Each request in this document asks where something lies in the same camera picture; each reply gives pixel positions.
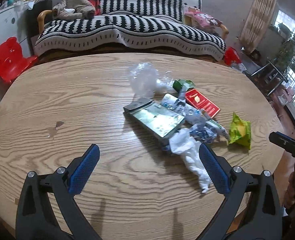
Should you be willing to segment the person's right hand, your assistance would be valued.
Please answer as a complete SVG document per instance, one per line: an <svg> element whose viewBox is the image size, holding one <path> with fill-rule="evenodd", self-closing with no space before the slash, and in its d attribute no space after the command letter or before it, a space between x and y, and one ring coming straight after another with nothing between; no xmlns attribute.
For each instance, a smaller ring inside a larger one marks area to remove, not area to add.
<svg viewBox="0 0 295 240"><path fill-rule="evenodd" d="M295 174L292 172L289 177L289 184L284 194L283 205L286 209L289 209L295 204L295 188L294 188Z"/></svg>

